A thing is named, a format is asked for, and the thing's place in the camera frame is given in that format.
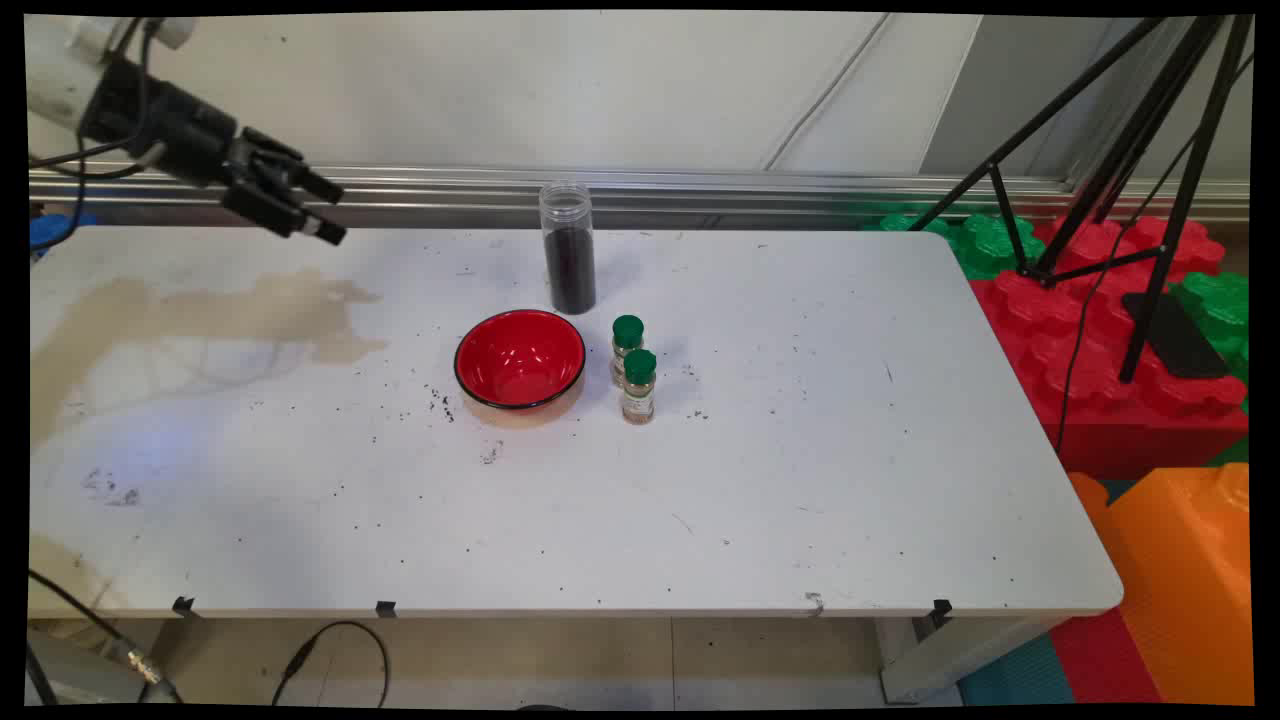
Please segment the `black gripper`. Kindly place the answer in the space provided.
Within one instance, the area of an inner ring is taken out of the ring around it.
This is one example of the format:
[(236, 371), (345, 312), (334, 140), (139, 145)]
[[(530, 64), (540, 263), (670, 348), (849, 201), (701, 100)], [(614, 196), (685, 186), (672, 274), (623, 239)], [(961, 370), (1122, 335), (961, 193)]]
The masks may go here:
[[(169, 82), (150, 78), (146, 94), (134, 163), (196, 188), (229, 184), (233, 174), (228, 161), (239, 122)], [(324, 202), (338, 204), (344, 190), (315, 173), (300, 151), (264, 132), (244, 127), (239, 138), (247, 147), (244, 164), (256, 181), (229, 184), (220, 205), (282, 238), (306, 234), (340, 245), (348, 229), (300, 205), (291, 192), (302, 188)]]

